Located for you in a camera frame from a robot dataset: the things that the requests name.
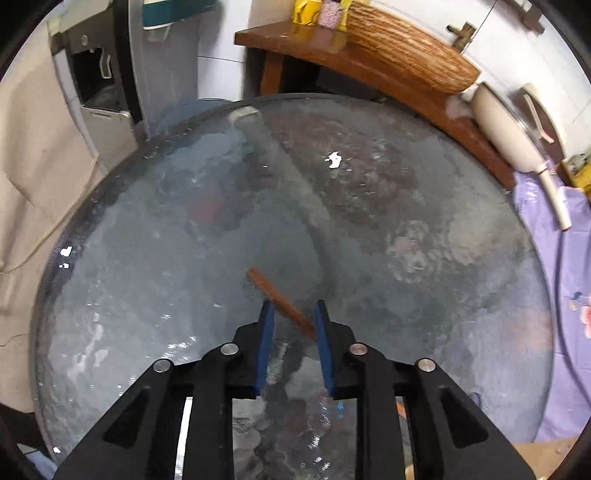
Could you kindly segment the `brown wooden chopstick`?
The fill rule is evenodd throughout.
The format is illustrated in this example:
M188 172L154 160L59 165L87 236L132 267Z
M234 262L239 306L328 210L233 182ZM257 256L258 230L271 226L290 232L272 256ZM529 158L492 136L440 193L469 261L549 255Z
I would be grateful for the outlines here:
M294 304L291 304L290 301L273 286L273 283L259 272L259 270L256 268L249 268L249 270L246 271L246 278L249 279L249 282L256 286L261 293L263 293L263 296L266 297L266 299L273 303L273 306L276 307L276 309L280 310L280 313L283 314L285 318L290 320L295 327L300 329L304 336L307 336L311 340L317 339L315 326L311 320L308 320L308 318L305 317Z

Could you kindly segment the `brown wooden counter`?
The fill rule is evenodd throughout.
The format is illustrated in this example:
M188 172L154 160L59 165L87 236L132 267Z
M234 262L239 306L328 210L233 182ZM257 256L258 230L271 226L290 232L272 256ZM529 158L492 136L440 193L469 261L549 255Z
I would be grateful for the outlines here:
M505 189L514 188L513 168L480 131L467 102L349 44L346 34L283 21L238 31L235 45L264 56L260 95L311 93L322 71L342 75L421 115L471 153Z

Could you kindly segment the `purple floral cloth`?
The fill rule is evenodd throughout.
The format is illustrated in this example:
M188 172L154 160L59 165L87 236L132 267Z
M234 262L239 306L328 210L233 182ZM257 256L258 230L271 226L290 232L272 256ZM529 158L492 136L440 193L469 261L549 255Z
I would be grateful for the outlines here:
M580 434L590 418L590 204L581 190L559 187L572 221L561 231L537 179L514 178L513 203L533 237L554 314L550 393L535 437L547 442Z

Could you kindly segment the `cream cooking pan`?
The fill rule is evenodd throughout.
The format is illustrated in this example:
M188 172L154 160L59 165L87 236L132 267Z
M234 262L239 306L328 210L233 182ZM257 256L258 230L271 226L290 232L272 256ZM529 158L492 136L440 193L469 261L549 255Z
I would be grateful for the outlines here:
M572 221L564 197L552 178L540 141L523 117L485 82L474 91L470 107L482 133L513 169L537 175L559 228L569 230Z

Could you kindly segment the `woven basket sink basin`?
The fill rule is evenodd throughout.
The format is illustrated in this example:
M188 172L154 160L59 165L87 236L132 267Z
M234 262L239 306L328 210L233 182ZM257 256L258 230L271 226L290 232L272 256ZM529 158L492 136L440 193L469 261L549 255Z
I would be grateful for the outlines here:
M481 75L450 45L400 17L359 1L349 6L346 32L349 42L441 93L459 94Z

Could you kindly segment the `white water dispenser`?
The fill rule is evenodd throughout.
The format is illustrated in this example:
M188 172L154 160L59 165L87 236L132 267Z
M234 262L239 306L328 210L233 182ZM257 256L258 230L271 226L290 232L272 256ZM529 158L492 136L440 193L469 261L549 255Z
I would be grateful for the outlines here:
M199 18L183 1L62 1L48 29L69 110L103 172L197 103Z

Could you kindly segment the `yellow mug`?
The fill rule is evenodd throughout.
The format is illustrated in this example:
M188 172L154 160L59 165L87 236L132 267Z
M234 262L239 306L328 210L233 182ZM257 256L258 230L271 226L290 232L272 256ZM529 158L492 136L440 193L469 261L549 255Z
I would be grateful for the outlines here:
M291 22L304 26L315 25L321 9L322 0L295 0Z

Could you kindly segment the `brass faucet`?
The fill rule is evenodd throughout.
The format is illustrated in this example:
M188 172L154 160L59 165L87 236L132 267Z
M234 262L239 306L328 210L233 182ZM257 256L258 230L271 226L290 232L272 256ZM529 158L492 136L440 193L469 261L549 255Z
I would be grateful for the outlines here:
M477 28L469 22L465 22L461 28L448 25L447 31L454 34L456 37L452 43L452 48L458 53L463 53L472 43L473 38L477 32Z

